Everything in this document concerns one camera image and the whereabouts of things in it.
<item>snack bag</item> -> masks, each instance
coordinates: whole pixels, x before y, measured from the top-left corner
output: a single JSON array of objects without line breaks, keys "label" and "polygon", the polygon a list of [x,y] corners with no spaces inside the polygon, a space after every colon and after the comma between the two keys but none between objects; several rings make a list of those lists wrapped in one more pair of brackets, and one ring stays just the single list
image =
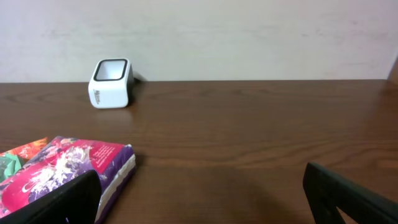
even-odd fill
[{"label": "snack bag", "polygon": [[47,138],[36,140],[26,145],[8,150],[7,152],[0,153],[0,156],[4,156],[6,153],[10,153],[12,155],[17,155],[25,160],[29,160],[36,156],[36,154],[40,152],[40,150],[42,150],[45,145],[47,145]]},{"label": "snack bag", "polygon": [[101,183],[96,216],[99,224],[134,173],[135,159],[131,145],[56,137],[16,175],[0,184],[0,218],[95,170]]}]

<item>white wall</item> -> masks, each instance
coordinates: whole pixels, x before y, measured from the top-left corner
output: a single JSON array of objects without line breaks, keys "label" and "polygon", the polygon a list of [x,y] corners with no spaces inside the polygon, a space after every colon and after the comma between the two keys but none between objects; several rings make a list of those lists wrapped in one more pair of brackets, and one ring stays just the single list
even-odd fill
[{"label": "white wall", "polygon": [[0,82],[386,78],[397,0],[0,0]]}]

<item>wood grain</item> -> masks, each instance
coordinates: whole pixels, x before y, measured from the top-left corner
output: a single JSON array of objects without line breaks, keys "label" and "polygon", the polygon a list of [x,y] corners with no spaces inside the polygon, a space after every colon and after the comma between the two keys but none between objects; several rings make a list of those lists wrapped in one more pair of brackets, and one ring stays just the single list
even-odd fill
[{"label": "wood grain", "polygon": [[398,200],[398,87],[385,80],[149,82],[97,110],[87,83],[0,84],[0,150],[48,136],[131,143],[107,223],[313,223],[307,162]]}]

